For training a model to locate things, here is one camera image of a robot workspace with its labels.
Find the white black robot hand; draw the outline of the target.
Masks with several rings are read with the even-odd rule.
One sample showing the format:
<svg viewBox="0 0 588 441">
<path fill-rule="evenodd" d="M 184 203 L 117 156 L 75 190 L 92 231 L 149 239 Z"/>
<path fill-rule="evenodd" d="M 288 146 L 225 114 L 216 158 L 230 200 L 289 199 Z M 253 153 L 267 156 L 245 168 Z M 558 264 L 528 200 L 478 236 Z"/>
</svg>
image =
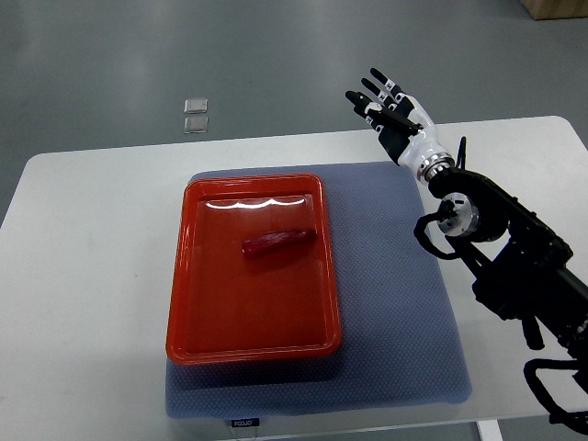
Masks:
<svg viewBox="0 0 588 441">
<path fill-rule="evenodd" d="M 408 168 L 420 182 L 429 182 L 441 170 L 453 167 L 455 160 L 439 143 L 436 125 L 421 104 L 380 70 L 372 67 L 369 72 L 376 83 L 362 78 L 361 84 L 380 104 L 351 90 L 345 92 L 345 98 L 357 115 L 366 115 L 366 123 L 379 135 L 390 159 Z"/>
</svg>

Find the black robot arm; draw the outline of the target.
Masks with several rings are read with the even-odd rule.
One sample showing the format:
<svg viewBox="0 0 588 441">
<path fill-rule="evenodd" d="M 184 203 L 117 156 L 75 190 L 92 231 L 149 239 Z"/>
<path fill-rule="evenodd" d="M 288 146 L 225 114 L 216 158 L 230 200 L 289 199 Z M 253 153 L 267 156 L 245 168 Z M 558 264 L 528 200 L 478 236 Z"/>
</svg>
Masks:
<svg viewBox="0 0 588 441">
<path fill-rule="evenodd" d="M 475 298 L 503 320 L 519 320 L 527 345 L 543 348 L 545 326 L 577 360 L 587 359 L 587 287 L 566 267 L 571 248 L 517 198 L 466 167 L 467 141 L 451 154 L 420 103 L 380 70 L 346 92 L 398 166 L 438 199 L 413 230 L 443 260 L 461 260 L 475 277 Z"/>
</svg>

